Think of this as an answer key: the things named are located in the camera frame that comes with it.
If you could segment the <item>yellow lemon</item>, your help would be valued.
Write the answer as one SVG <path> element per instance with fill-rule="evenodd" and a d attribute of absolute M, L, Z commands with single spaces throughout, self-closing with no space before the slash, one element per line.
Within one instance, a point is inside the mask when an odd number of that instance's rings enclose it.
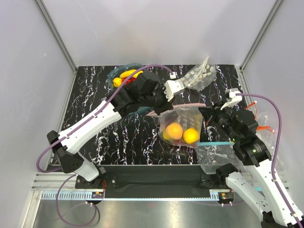
<path fill-rule="evenodd" d="M 194 128 L 189 128 L 183 133 L 183 140 L 186 144 L 195 143 L 200 137 L 199 132 Z"/>

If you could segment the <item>pink zip top bag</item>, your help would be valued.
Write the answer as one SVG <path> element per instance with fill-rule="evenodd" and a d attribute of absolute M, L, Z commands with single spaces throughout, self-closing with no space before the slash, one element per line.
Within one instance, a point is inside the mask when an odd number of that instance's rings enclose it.
<path fill-rule="evenodd" d="M 200 138 L 193 144 L 186 144 L 183 140 L 183 136 L 179 140 L 170 139 L 169 141 L 163 138 L 163 132 L 166 131 L 166 127 L 174 122 L 178 122 L 182 128 L 183 132 L 189 128 L 194 128 L 201 133 L 202 124 L 204 118 L 200 111 L 199 107 L 205 107 L 205 104 L 202 103 L 192 103 L 192 104 L 178 104 L 173 107 L 172 110 L 168 110 L 162 114 L 156 114 L 154 111 L 151 111 L 147 116 L 156 118 L 159 123 L 159 137 L 167 144 L 172 146 L 185 146 L 190 148 L 195 148 L 200 142 Z"/>

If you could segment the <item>teal plastic fruit tray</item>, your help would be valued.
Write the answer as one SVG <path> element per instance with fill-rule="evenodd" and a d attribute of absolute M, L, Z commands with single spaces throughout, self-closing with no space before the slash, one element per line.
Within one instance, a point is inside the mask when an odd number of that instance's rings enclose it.
<path fill-rule="evenodd" d="M 108 83 L 109 83 L 109 87 L 110 87 L 110 93 L 106 98 L 110 98 L 110 96 L 112 95 L 112 93 L 119 87 L 120 84 L 117 84 L 117 86 L 115 86 L 114 84 L 118 82 L 118 80 L 116 80 L 115 78 L 120 78 L 120 75 L 126 71 L 129 70 L 137 70 L 139 68 L 143 67 L 142 64 L 139 63 L 132 63 L 132 64 L 127 64 L 124 66 L 120 66 L 115 68 L 114 70 L 112 70 L 107 78 L 108 78 Z M 131 112 L 128 115 L 134 115 L 134 114 L 140 114 L 140 113 L 145 113 L 145 112 L 150 112 L 152 111 L 151 107 L 143 107 L 140 106 L 138 108 L 137 111 Z"/>

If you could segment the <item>orange peach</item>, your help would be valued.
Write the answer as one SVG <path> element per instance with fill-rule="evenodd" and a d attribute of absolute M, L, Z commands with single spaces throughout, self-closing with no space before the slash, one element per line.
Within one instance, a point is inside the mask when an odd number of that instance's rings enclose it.
<path fill-rule="evenodd" d="M 178 122 L 174 122 L 166 127 L 166 133 L 170 139 L 179 140 L 182 138 L 183 128 Z"/>

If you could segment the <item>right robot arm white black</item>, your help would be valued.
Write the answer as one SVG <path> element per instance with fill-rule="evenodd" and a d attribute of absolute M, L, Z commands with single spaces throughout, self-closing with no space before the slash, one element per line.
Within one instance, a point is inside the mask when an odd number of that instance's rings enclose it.
<path fill-rule="evenodd" d="M 302 228 L 304 214 L 287 193 L 277 177 L 274 155 L 257 136 L 259 124 L 255 115 L 246 109 L 200 108 L 205 125 L 216 125 L 233 142 L 232 149 L 238 160 L 252 174 L 262 193 L 247 183 L 239 169 L 231 163 L 216 168 L 213 175 L 220 188 L 230 188 L 256 213 L 263 228 Z"/>

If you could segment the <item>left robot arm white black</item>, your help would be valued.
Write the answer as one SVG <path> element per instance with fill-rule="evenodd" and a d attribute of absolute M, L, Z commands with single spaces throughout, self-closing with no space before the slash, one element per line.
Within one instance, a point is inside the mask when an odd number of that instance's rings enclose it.
<path fill-rule="evenodd" d="M 139 107 L 151 107 L 157 114 L 173 108 L 174 93 L 180 86 L 176 81 L 161 83 L 158 75 L 144 71 L 129 83 L 122 83 L 110 97 L 69 129 L 47 134 L 49 144 L 64 173 L 75 173 L 92 188 L 103 181 L 100 171 L 79 153 L 80 149 L 107 126 L 123 119 Z"/>

